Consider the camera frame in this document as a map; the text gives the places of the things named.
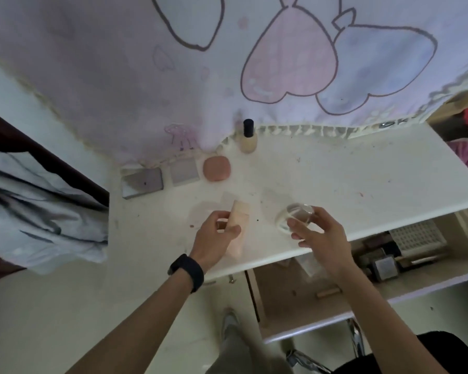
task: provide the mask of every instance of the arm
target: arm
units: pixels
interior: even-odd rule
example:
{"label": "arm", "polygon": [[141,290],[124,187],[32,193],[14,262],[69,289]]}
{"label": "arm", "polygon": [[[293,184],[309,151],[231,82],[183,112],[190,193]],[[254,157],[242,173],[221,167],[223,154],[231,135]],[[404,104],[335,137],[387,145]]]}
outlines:
{"label": "arm", "polygon": [[[224,256],[231,240],[241,232],[239,226],[225,230],[226,222],[218,221],[229,215],[228,211],[214,211],[196,234],[190,257],[204,273]],[[192,289],[189,274],[177,270],[66,374],[144,373]]]}
{"label": "arm", "polygon": [[314,207],[312,222],[324,233],[291,219],[292,238],[311,248],[316,259],[342,289],[364,331],[383,374],[447,374],[416,335],[385,301],[352,258],[343,226],[326,210]]}

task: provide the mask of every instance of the left hand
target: left hand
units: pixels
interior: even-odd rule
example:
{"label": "left hand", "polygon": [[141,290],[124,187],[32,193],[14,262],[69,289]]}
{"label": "left hand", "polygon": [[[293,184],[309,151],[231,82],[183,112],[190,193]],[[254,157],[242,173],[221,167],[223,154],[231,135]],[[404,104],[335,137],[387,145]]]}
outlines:
{"label": "left hand", "polygon": [[200,264],[205,274],[220,261],[231,241],[241,233],[240,226],[232,226],[226,230],[227,222],[219,221],[219,219],[229,219],[229,216],[231,216],[229,211],[214,211],[196,233],[189,257]]}

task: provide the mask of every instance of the white compact case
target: white compact case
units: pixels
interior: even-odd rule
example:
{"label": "white compact case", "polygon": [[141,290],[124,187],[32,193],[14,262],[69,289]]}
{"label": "white compact case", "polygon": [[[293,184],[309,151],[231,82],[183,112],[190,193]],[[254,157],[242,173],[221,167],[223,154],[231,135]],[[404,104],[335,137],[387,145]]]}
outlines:
{"label": "white compact case", "polygon": [[314,209],[312,206],[303,203],[292,203],[277,215],[275,226],[279,231],[290,235],[291,230],[288,227],[288,219],[298,219],[300,222],[305,223],[308,226],[310,224],[310,217],[313,214]]}

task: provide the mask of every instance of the black wristband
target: black wristband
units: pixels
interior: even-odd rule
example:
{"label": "black wristband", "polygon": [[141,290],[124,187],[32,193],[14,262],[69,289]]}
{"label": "black wristband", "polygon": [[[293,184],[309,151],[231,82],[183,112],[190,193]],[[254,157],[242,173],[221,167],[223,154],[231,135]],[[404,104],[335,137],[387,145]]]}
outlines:
{"label": "black wristband", "polygon": [[200,264],[184,253],[170,265],[168,275],[171,276],[179,268],[182,268],[189,274],[189,276],[191,276],[191,279],[193,280],[193,290],[191,291],[191,294],[195,293],[205,281],[205,274],[203,273]]}

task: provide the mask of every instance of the forearm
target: forearm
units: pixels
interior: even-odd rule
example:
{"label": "forearm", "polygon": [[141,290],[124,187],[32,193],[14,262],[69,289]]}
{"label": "forearm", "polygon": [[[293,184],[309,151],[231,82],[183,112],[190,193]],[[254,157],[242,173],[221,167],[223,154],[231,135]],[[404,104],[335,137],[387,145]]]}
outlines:
{"label": "forearm", "polygon": [[177,270],[67,374],[144,373],[192,289],[188,273]]}
{"label": "forearm", "polygon": [[383,374],[447,374],[358,267],[337,282]]}

